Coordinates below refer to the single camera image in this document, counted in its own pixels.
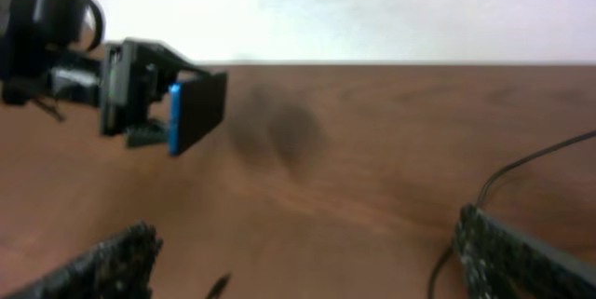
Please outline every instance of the blue edge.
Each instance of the blue edge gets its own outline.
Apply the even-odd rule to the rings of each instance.
[[[180,121],[180,95],[181,83],[169,86],[169,96],[171,99],[169,112],[169,130],[168,130],[168,148],[171,156],[178,155],[178,125]]]

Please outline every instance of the blue object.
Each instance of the blue object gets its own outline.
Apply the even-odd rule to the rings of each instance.
[[[169,87],[169,154],[178,156],[224,119],[227,74],[204,76]]]

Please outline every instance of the wood grain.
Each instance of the wood grain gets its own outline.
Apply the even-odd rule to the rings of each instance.
[[[179,158],[2,107],[0,293],[138,220],[156,298],[423,298],[496,169],[596,127],[594,67],[234,66],[223,124]],[[163,113],[167,104],[156,107]],[[596,263],[596,142],[499,181],[496,218]],[[452,261],[438,298],[461,298]]]

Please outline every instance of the white wall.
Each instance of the white wall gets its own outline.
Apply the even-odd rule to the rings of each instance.
[[[198,61],[594,61],[596,0],[99,0]]]

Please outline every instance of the wire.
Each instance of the wire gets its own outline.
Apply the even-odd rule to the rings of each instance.
[[[64,122],[64,120],[66,119],[59,111],[58,111],[58,101],[54,102],[54,105],[49,105],[45,102],[43,102],[40,98],[34,97],[31,98],[31,101],[37,106],[39,107],[41,110],[43,110],[44,112],[50,114],[52,117],[54,117],[58,122]]]
[[[590,139],[595,136],[596,136],[596,130],[593,130],[593,131],[587,132],[585,134],[570,138],[569,140],[553,144],[553,145],[549,146],[548,148],[537,151],[529,156],[525,156],[522,159],[519,159],[511,164],[506,165],[505,167],[501,168],[497,172],[493,173],[491,175],[491,177],[486,181],[486,183],[484,183],[480,193],[478,194],[478,198],[476,199],[476,207],[482,208],[484,206],[484,204],[486,203],[486,196],[488,195],[488,191],[490,190],[491,186],[497,179],[499,179],[505,173],[507,173],[513,169],[516,169],[519,166],[521,166],[531,160],[534,160],[538,157],[548,155],[548,154],[553,153],[557,150],[563,149],[564,147],[567,147],[567,146],[575,144],[575,143],[580,143],[582,141],[585,141],[585,140]],[[437,261],[437,263],[435,264],[435,267],[433,267],[432,272],[430,274],[430,278],[428,279],[428,288],[427,288],[427,298],[428,299],[433,299],[434,291],[435,291],[435,282],[437,281],[437,276],[439,275],[440,271],[443,269],[443,267],[445,266],[447,261],[449,261],[449,258],[453,254],[454,254],[454,251],[453,251],[452,247],[451,246],[447,247],[445,252],[440,256],[439,261]]]
[[[213,287],[211,287],[211,290],[207,294],[206,299],[219,299],[222,293],[224,293],[225,287],[227,286],[227,283],[230,281],[230,278],[232,278],[232,275],[226,274],[217,279],[217,281],[215,282]]]

